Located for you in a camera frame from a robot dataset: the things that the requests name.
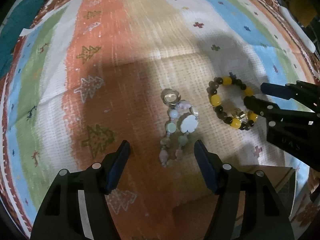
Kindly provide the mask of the brown cardboard jewelry box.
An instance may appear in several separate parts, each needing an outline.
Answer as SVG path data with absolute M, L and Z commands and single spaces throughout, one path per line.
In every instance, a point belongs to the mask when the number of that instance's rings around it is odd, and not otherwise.
M 292 167 L 247 165 L 239 166 L 241 172 L 253 174 L 257 170 L 262 170 L 273 185 L 287 215 L 290 217 L 296 197 L 296 170 Z

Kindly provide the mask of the striped colourful bed cover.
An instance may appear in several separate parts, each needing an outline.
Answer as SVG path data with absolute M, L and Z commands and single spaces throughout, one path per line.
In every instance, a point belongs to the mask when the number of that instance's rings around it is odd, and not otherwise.
M 263 82 L 319 84 L 319 60 L 276 0 L 48 0 L 1 79 L 1 203 L 23 239 L 57 173 L 131 154 L 105 197 L 122 239 L 201 239 L 216 197 L 193 154 L 202 140 L 235 167 L 296 170 L 289 221 L 299 239 L 319 212 L 316 175 L 253 127 L 225 124 Z

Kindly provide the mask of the teal towel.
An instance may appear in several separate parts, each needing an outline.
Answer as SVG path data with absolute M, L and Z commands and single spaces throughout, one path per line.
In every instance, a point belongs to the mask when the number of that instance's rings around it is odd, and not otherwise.
M 46 0 L 22 0 L 1 31 L 1 77 L 10 70 L 13 51 L 21 31 L 29 28 Z

